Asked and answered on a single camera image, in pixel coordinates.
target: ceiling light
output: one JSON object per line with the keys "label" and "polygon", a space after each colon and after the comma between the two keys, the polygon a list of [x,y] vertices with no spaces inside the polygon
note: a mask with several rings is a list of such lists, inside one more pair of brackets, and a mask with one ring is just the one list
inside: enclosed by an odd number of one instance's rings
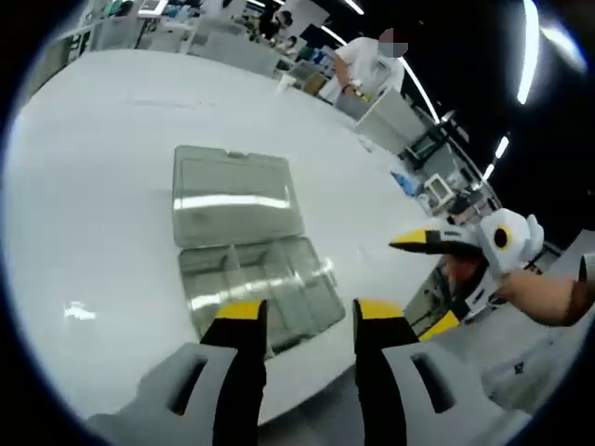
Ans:
{"label": "ceiling light", "polygon": [[174,209],[197,209],[215,206],[264,206],[276,209],[288,209],[291,203],[287,200],[261,197],[259,195],[203,195],[198,197],[177,198],[174,200]]}
{"label": "ceiling light", "polygon": [[504,154],[506,148],[509,146],[509,139],[506,137],[502,137],[500,139],[500,143],[498,144],[498,148],[496,149],[496,158],[499,160],[502,155]]}
{"label": "ceiling light", "polygon": [[492,172],[494,172],[494,165],[490,164],[487,166],[487,169],[485,169],[485,173],[483,174],[483,181],[487,181],[487,178],[490,177],[490,175],[492,175]]}
{"label": "ceiling light", "polygon": [[571,66],[580,72],[587,70],[587,62],[572,36],[562,26],[544,26],[541,32]]}
{"label": "ceiling light", "polygon": [[431,117],[434,119],[434,123],[438,124],[440,122],[440,120],[438,119],[438,114],[436,114],[436,111],[434,110],[434,106],[431,105],[430,98],[428,98],[428,95],[426,94],[426,90],[424,90],[423,86],[421,86],[421,83],[417,79],[417,76],[413,73],[413,70],[411,70],[411,67],[409,66],[409,64],[407,63],[405,58],[399,58],[399,60],[405,67],[407,73],[411,76],[411,79],[413,80],[413,83],[416,85],[417,89],[419,90],[419,93],[421,93],[421,96],[426,101],[426,105],[430,109]]}
{"label": "ceiling light", "polygon": [[252,5],[256,5],[257,7],[265,7],[266,5],[264,3],[260,3],[257,0],[246,0],[248,3],[251,3]]}
{"label": "ceiling light", "polygon": [[343,46],[345,46],[347,44],[347,42],[345,42],[345,40],[340,38],[337,34],[335,34],[333,31],[329,30],[328,28],[326,28],[324,25],[321,26],[320,29],[323,30],[325,33],[329,34],[331,37],[333,37],[335,40],[337,40]]}
{"label": "ceiling light", "polygon": [[536,73],[537,57],[539,55],[539,14],[536,4],[531,0],[522,0],[524,4],[524,63],[522,65],[521,84],[517,100],[524,104],[529,96],[531,83]]}
{"label": "ceiling light", "polygon": [[360,8],[360,6],[355,3],[353,0],[344,0],[345,3],[347,3],[351,9],[353,9],[355,12],[357,12],[360,16],[362,16],[364,14],[364,10]]}

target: white tabletop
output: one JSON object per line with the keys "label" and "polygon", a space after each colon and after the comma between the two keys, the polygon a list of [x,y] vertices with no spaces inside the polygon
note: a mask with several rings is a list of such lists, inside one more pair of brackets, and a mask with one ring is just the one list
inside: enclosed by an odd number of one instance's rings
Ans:
{"label": "white tabletop", "polygon": [[260,423],[353,364],[351,301],[406,305],[436,258],[388,247],[423,224],[353,122],[219,63],[149,51],[86,54],[22,110],[5,172],[5,260],[25,338],[83,417],[134,398],[140,378],[196,341],[172,234],[179,144],[285,157],[306,236],[335,267],[347,317],[267,362]]}

